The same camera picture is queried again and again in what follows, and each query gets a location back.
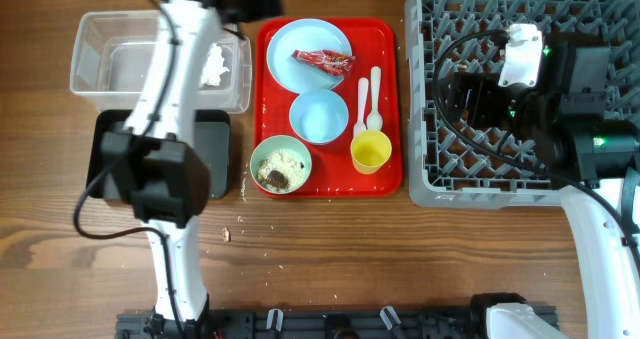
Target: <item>dish rack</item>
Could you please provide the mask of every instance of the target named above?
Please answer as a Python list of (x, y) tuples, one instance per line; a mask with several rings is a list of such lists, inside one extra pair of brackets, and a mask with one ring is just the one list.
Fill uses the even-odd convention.
[[(535, 23), (543, 33), (579, 32), (601, 36), (611, 45), (607, 76), (607, 119), (640, 123), (638, 59), (640, 20), (634, 0), (407, 0), (406, 53), (411, 83), (409, 194), (418, 205), (497, 209), (509, 205), (559, 205), (557, 191), (542, 176), (475, 153), (438, 118), (427, 97), (434, 64), (457, 38), (514, 23)], [(499, 48), (489, 38), (454, 51), (441, 70), (498, 73)], [(467, 136), (493, 150), (507, 133), (458, 124)], [(537, 163), (533, 141), (510, 137), (503, 154)]]

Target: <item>green led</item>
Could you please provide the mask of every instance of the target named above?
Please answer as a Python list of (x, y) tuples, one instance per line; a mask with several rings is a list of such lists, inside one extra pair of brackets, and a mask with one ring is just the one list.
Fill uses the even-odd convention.
[(593, 138), (593, 146), (602, 146), (607, 143), (607, 139), (605, 138)]

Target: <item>snack package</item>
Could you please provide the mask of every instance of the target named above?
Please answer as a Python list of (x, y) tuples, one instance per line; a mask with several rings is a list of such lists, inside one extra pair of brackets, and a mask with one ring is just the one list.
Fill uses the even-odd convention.
[(313, 52), (296, 50), (292, 56), (296, 60), (316, 67), (334, 77), (347, 75), (353, 69), (353, 64), (356, 61), (355, 56), (337, 53), (329, 49)]

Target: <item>wooden table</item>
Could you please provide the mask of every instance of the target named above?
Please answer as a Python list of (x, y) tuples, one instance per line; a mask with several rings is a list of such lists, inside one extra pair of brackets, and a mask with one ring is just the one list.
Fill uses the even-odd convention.
[[(287, 15), (373, 16), (393, 28), (403, 122), (404, 1), (283, 0)], [(116, 314), (154, 304), (143, 235), (96, 242), (71, 226), (97, 116), (69, 91), (78, 23), (88, 11), (147, 8), (143, 0), (0, 1), (0, 337), (112, 338)], [(252, 44), (260, 25), (245, 26)], [(559, 208), (420, 208), (406, 177), (382, 199), (270, 200), (242, 174), (252, 122), (252, 109), (232, 117), (231, 190), (210, 202), (201, 221), (213, 308), (418, 308), (510, 291), (556, 305), (562, 330), (586, 336), (575, 246)], [(101, 201), (90, 201), (83, 215), (93, 231), (138, 224), (129, 208)]]

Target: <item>white spoon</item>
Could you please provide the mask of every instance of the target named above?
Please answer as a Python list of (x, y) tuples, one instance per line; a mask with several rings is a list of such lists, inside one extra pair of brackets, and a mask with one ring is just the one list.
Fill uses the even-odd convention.
[(360, 78), (358, 80), (358, 121), (353, 126), (353, 137), (357, 137), (358, 134), (367, 130), (367, 126), (364, 125), (364, 106), (367, 104), (367, 92), (369, 91), (369, 80), (367, 78)]
[(369, 130), (382, 129), (382, 116), (378, 112), (381, 76), (382, 72), (380, 71), (380, 67), (371, 68), (371, 113), (369, 113), (367, 117), (367, 128), (369, 128)]

